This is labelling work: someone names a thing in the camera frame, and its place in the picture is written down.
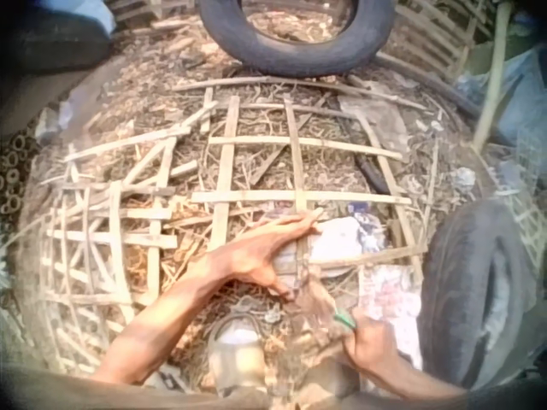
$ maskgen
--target rubber tire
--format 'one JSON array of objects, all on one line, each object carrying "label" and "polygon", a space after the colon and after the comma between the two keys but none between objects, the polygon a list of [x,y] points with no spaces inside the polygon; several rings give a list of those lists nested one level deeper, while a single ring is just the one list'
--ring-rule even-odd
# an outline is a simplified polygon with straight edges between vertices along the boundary
[{"label": "rubber tire", "polygon": [[320,77],[360,66],[389,37],[395,18],[392,0],[351,0],[354,18],[334,39],[324,43],[292,43],[256,30],[239,0],[202,0],[203,25],[230,56],[262,73],[282,77]]},{"label": "rubber tire", "polygon": [[[480,344],[492,256],[504,256],[508,316],[496,343]],[[424,266],[418,318],[424,370],[466,389],[487,384],[515,345],[524,310],[526,256],[519,227],[500,202],[474,202],[449,215],[435,232]]]}]

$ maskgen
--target bamboo cage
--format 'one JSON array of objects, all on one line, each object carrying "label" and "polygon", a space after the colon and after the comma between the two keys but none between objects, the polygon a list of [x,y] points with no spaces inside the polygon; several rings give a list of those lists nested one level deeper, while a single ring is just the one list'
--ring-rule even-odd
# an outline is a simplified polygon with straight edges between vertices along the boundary
[{"label": "bamboo cage", "polygon": [[[116,22],[161,20],[196,12],[196,0],[116,0],[107,3]],[[336,23],[346,2],[252,0],[250,12],[298,9],[331,15]],[[452,84],[463,72],[477,42],[493,39],[495,8],[491,0],[399,0],[397,21],[387,54],[437,74]]]}]

